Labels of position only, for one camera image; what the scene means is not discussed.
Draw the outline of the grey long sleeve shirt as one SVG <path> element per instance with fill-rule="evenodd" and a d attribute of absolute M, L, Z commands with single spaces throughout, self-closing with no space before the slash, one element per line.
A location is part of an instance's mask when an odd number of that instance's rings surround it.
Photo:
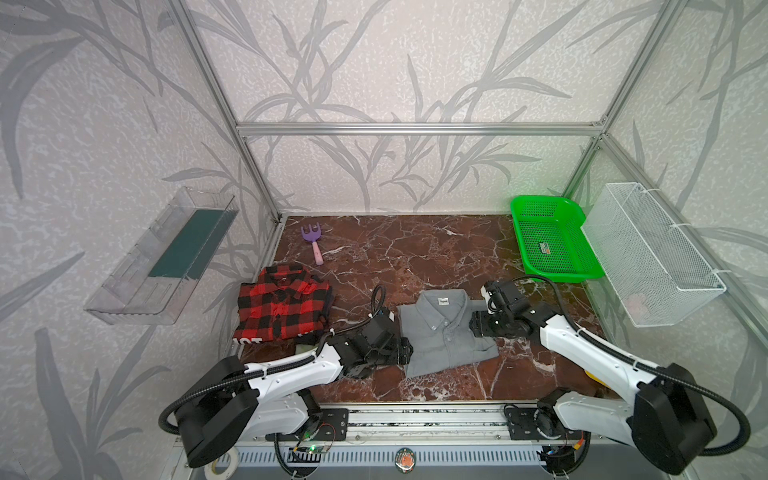
<path fill-rule="evenodd" d="M 406 376 L 415 378 L 496 358 L 496 342 L 476 337 L 470 329 L 472 315 L 485 309 L 484 301 L 471 299 L 462 289 L 425 290 L 415 303 L 399 306 L 402 334 L 413 347 Z"/>

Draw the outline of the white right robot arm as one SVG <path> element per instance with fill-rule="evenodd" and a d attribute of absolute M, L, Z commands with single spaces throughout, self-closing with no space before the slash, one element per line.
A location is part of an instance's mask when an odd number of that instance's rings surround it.
<path fill-rule="evenodd" d="M 672 363 L 648 362 L 581 327 L 570 317 L 556 284 L 546 277 L 557 304 L 533 304 L 514 280 L 488 281 L 486 303 L 473 313 L 477 337 L 536 338 L 614 392 L 597 398 L 558 388 L 537 402 L 541 430 L 550 436 L 578 431 L 635 448 L 657 469 L 681 474 L 697 457 L 732 454 L 747 445 L 752 429 L 732 401 L 700 386 Z"/>

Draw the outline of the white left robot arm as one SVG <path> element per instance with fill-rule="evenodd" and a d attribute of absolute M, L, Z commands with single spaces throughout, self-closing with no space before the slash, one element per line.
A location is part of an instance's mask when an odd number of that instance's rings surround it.
<path fill-rule="evenodd" d="M 324 333 L 303 354 L 266 363 L 243 364 L 235 356 L 218 361 L 161 411 L 159 428 L 180 437 L 188 465 L 199 468 L 248 436 L 278 439 L 318 422 L 322 410 L 311 388 L 409 362 L 413 348 L 385 299 L 385 287 L 376 286 L 365 320 Z"/>

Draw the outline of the green plastic basket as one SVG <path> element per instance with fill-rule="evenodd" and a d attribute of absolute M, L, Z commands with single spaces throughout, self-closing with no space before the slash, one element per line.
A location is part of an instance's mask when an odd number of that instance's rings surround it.
<path fill-rule="evenodd" d="M 605 275 L 582 231 L 586 216 L 577 203 L 564 197 L 526 195 L 514 198 L 510 211 L 527 274 L 568 284 Z M 550 255 L 540 253 L 541 242 L 549 244 Z"/>

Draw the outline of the red black plaid shirt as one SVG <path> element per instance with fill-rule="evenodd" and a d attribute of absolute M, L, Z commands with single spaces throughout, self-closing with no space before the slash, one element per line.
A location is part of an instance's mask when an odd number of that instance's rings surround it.
<path fill-rule="evenodd" d="M 239 323 L 233 341 L 240 345 L 319 339 L 329 325 L 334 301 L 331 284 L 300 264 L 264 268 L 253 283 L 239 287 Z"/>

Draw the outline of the yellow toy shovel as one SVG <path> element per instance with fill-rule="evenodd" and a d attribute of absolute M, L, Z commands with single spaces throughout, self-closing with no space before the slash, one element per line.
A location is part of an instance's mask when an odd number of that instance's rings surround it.
<path fill-rule="evenodd" d="M 594 376 L 592 373 L 590 373 L 587 370 L 584 370 L 584 373 L 593 381 L 597 382 L 600 385 L 607 386 L 605 383 L 603 383 L 600 379 L 598 379 L 596 376 Z"/>

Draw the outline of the round red emblem button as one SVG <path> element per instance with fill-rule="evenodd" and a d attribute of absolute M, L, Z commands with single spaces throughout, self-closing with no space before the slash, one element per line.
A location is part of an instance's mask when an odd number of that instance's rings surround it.
<path fill-rule="evenodd" d="M 400 473 L 408 474 L 416 467 L 416 453 L 410 448 L 401 448 L 395 454 L 394 463 Z"/>

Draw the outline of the purple pink toy rake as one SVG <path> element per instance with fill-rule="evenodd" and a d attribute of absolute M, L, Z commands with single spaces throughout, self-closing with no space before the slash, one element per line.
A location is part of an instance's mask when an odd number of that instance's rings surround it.
<path fill-rule="evenodd" d="M 319 248 L 318 241 L 322 236 L 322 229 L 318 223 L 301 227 L 302 238 L 307 241 L 312 248 L 315 264 L 321 266 L 324 264 L 322 252 Z"/>

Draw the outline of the white tape roll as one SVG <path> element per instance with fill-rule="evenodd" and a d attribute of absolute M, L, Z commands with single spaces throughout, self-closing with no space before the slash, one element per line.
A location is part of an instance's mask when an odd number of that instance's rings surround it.
<path fill-rule="evenodd" d="M 240 465 L 240 454 L 236 447 L 229 449 L 220 458 L 203 468 L 206 480 L 230 480 Z"/>

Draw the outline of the aluminium frame rails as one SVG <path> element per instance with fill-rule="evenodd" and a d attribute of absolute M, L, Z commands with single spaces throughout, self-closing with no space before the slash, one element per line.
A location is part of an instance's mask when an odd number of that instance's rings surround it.
<path fill-rule="evenodd" d="M 763 1 L 186 1 L 214 99 L 275 214 L 496 213 L 524 194 L 586 216 L 636 182 L 727 291 L 622 348 L 688 368 L 751 424 L 690 479 L 767 475 L 767 5 Z"/>

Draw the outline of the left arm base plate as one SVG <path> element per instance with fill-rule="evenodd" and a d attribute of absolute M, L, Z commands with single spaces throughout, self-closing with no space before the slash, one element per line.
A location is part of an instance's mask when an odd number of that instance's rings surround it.
<path fill-rule="evenodd" d="M 349 427 L 349 410 L 344 408 L 311 411 L 298 436 L 303 441 L 343 441 Z"/>

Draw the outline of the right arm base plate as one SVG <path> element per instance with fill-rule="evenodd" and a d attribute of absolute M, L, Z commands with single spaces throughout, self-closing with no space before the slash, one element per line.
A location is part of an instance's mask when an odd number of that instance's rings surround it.
<path fill-rule="evenodd" d="M 505 404 L 502 409 L 512 440 L 537 440 L 576 443 L 583 433 L 567 429 L 549 408 L 536 405 Z"/>

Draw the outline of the clear plastic wall shelf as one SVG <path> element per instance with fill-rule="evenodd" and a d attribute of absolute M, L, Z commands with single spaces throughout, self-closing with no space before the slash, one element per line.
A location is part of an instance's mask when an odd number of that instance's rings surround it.
<path fill-rule="evenodd" d="M 229 193 L 180 188 L 85 304 L 109 325 L 172 325 L 239 213 Z"/>

